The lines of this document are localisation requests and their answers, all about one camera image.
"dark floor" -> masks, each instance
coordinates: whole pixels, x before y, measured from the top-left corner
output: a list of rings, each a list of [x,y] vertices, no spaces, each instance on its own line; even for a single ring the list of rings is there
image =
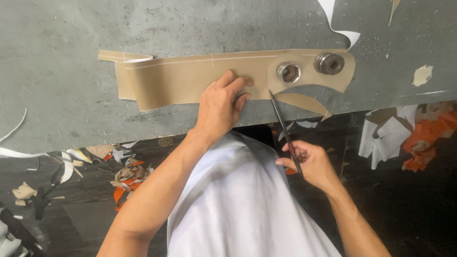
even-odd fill
[[[437,142],[437,157],[423,172],[401,170],[402,162],[409,157],[406,153],[381,162],[378,169],[372,171],[370,159],[357,154],[364,113],[335,115],[314,129],[294,125],[290,132],[293,139],[335,149],[329,153],[335,170],[342,175],[360,212],[393,256],[457,256],[457,136]],[[280,131],[278,124],[273,130]],[[279,133],[274,136],[277,144]],[[158,144],[159,139],[142,141],[144,144],[136,146],[137,159],[157,167],[184,135],[172,138],[174,145],[166,147]],[[343,162],[348,164],[342,169]],[[121,168],[114,160],[108,164],[115,171]],[[32,206],[15,206],[11,189],[24,181],[34,189],[40,186],[50,188],[51,175],[59,164],[48,157],[40,157],[40,169],[24,174],[25,169],[34,166],[36,159],[0,159],[0,201],[14,215],[24,216],[21,222],[35,236],[47,256],[95,256],[103,241],[99,235],[103,234],[100,233],[103,228],[99,228],[103,227],[103,222],[98,222],[98,219],[112,219],[114,187],[109,181],[113,180],[114,174],[91,166],[80,168],[84,178],[73,174],[68,182],[57,187],[51,196],[65,196],[65,199],[54,200],[46,207],[43,220],[35,220]],[[298,175],[288,176],[288,179],[297,201],[343,253],[325,195]],[[94,213],[87,221],[91,225],[86,226],[92,230],[83,231],[84,226],[75,217],[90,216],[91,209],[109,206],[109,202],[112,202],[112,208],[103,207]],[[166,256],[166,224],[151,242],[148,256]]]

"metal socket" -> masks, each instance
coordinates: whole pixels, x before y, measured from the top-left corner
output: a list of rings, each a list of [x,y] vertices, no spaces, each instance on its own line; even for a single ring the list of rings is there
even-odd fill
[[[336,75],[344,68],[344,58],[332,53],[321,53],[314,61],[315,69],[326,75]]]
[[[300,67],[293,63],[282,63],[278,66],[276,73],[279,79],[286,84],[293,84],[300,78]]]

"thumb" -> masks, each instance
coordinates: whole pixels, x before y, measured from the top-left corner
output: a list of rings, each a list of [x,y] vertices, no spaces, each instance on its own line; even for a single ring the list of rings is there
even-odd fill
[[[238,112],[241,112],[243,110],[244,104],[248,101],[248,99],[250,97],[251,97],[251,94],[249,94],[249,93],[245,93],[245,94],[241,95],[240,97],[238,97],[238,99],[236,99],[236,102],[235,102],[235,109]]]
[[[297,170],[297,167],[295,166],[295,163],[292,161],[292,159],[289,158],[279,158],[275,162],[276,165],[283,165],[288,168]]]

